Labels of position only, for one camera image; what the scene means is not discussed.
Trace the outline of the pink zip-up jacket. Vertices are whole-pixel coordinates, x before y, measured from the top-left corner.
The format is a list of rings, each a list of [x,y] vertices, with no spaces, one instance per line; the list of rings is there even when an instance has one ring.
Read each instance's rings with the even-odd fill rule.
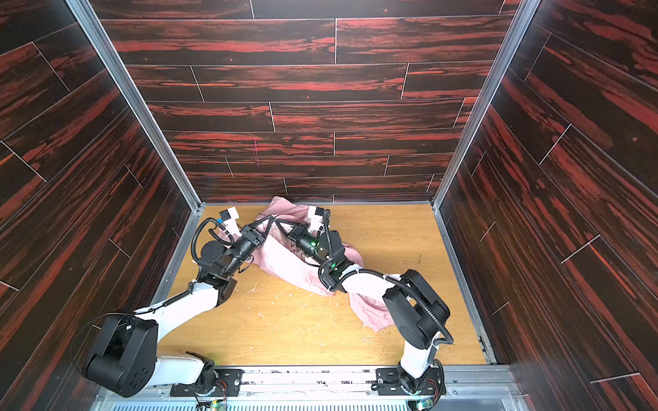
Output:
[[[259,217],[274,215],[292,221],[308,221],[308,205],[297,205],[283,197],[275,196]],[[284,239],[277,226],[272,226],[265,244],[254,252],[255,265],[271,276],[320,296],[333,296],[318,277],[318,269],[312,267],[310,259],[302,259],[299,253]],[[372,275],[360,272],[344,281],[343,287],[349,296],[355,315],[374,332],[394,324],[382,296],[392,284]]]

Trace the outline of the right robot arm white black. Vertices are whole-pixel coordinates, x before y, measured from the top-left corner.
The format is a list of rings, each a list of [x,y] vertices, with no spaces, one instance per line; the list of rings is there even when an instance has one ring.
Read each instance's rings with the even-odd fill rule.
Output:
[[[281,219],[277,226],[301,252],[303,261],[318,269],[318,278],[327,290],[368,291],[382,300],[405,340],[398,364],[399,383],[409,393],[419,392],[429,378],[438,347],[454,344],[447,330],[451,313],[445,301],[415,270],[394,276],[350,260],[337,231],[325,228],[313,234],[308,224]]]

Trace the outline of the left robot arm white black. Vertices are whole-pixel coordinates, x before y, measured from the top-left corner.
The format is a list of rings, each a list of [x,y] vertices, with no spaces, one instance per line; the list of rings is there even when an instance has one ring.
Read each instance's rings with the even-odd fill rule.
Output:
[[[184,385],[209,395],[219,384],[213,360],[188,352],[159,356],[161,340],[180,325],[227,302],[236,288],[235,274],[267,239],[267,231],[248,224],[238,239],[190,245],[199,272],[182,293],[129,313],[101,315],[104,324],[79,373],[121,397],[133,397],[157,385]]]

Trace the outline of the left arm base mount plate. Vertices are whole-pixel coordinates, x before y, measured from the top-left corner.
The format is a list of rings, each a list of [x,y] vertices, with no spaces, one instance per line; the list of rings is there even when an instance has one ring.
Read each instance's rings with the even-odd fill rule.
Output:
[[[243,369],[214,368],[205,371],[192,385],[173,385],[171,397],[237,397],[243,382]]]

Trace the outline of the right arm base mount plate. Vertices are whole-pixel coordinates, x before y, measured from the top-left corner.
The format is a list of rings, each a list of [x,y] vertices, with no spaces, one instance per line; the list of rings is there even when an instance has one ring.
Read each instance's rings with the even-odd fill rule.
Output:
[[[395,368],[377,368],[375,382],[371,390],[380,396],[439,396],[447,393],[443,382],[444,373],[436,366],[430,366],[423,376],[414,378],[401,366]]]

